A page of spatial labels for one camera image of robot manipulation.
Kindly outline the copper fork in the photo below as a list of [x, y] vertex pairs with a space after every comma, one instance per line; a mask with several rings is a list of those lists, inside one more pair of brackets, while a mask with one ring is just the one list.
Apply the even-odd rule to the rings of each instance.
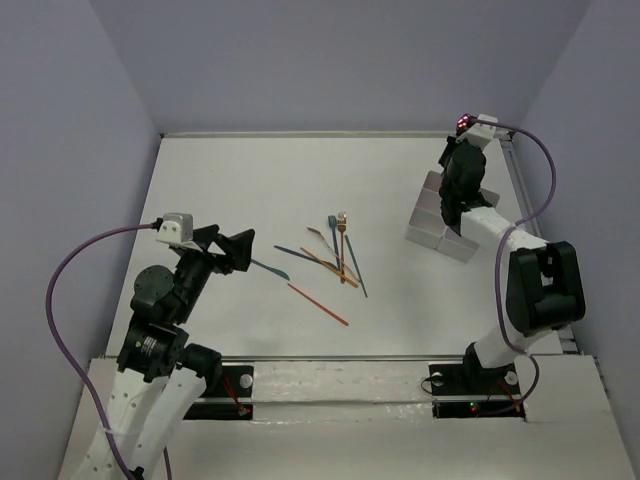
[[346, 213], [344, 211], [340, 211], [337, 216], [337, 229], [338, 229], [338, 232], [340, 233], [340, 262], [341, 262], [341, 274], [342, 274], [341, 282], [342, 283], [346, 282], [345, 240], [344, 240], [344, 234], [346, 231], [346, 220], [347, 220]]

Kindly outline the yellow-orange chopstick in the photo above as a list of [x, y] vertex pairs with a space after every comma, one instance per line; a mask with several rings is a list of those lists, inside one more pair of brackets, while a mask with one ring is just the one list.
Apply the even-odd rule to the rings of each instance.
[[305, 249], [304, 247], [300, 247], [300, 250], [303, 253], [305, 253], [306, 255], [310, 256], [312, 259], [316, 260], [320, 265], [324, 266], [329, 271], [331, 271], [332, 273], [337, 275], [343, 281], [343, 283], [347, 283], [347, 284], [353, 286], [354, 288], [358, 288], [359, 287], [359, 282], [351, 280], [345, 274], [343, 274], [341, 272], [341, 270], [333, 267], [331, 264], [329, 264], [328, 262], [322, 260], [318, 256], [314, 255], [313, 253], [311, 253], [309, 250]]

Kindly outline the teal chopstick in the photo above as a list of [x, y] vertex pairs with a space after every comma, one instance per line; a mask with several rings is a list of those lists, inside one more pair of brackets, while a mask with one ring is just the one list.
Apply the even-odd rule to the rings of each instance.
[[345, 234], [345, 241], [346, 241], [347, 248], [348, 248], [349, 254], [351, 256], [353, 265], [355, 267], [355, 271], [356, 271], [358, 280], [360, 282], [360, 285], [361, 285], [361, 288], [362, 288], [362, 291], [363, 291], [363, 295], [364, 295], [364, 297], [366, 299], [368, 299], [369, 295], [368, 295], [368, 291], [367, 291], [367, 288], [366, 288], [366, 284], [365, 284], [364, 279], [362, 277], [361, 270], [359, 268], [359, 264], [358, 264], [358, 261], [357, 261], [356, 255], [355, 255], [355, 251], [353, 249], [352, 242], [351, 242], [351, 239], [350, 239], [348, 234]]

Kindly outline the iridescent metal spoon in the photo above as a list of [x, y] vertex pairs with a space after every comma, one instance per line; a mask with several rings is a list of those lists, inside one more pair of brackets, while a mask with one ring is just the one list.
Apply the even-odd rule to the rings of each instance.
[[473, 118], [470, 114], [464, 114], [458, 119], [456, 123], [456, 129], [466, 130], [472, 125], [472, 121], [473, 121]]

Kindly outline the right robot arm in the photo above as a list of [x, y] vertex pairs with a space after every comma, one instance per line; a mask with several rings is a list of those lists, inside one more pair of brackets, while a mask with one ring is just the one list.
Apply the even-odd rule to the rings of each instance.
[[462, 384], [482, 392], [539, 337], [584, 318], [586, 302], [577, 252], [548, 242], [500, 215], [481, 192], [486, 171], [481, 146], [454, 136], [438, 164], [442, 219], [457, 236], [494, 257], [498, 326], [471, 343], [460, 368]]

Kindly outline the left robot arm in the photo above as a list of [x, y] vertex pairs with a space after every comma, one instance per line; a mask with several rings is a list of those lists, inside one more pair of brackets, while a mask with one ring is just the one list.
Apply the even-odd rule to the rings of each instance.
[[166, 214], [151, 227], [179, 261], [147, 267], [134, 281], [113, 387], [77, 479], [150, 478], [194, 401], [221, 383], [220, 353], [189, 342], [182, 326], [211, 275], [248, 270], [255, 232], [227, 237], [217, 225], [195, 228], [188, 214]]

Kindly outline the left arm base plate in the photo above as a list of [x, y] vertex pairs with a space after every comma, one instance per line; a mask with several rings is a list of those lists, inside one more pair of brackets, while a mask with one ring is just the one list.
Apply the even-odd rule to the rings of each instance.
[[254, 366], [224, 365], [215, 387], [208, 387], [184, 415], [189, 421], [250, 421], [253, 419]]

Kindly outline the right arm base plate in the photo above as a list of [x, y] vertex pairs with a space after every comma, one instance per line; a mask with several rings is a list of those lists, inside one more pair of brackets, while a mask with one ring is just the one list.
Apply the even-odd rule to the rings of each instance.
[[513, 364], [471, 377], [462, 363], [435, 363], [421, 388], [432, 398], [436, 419], [526, 417]]

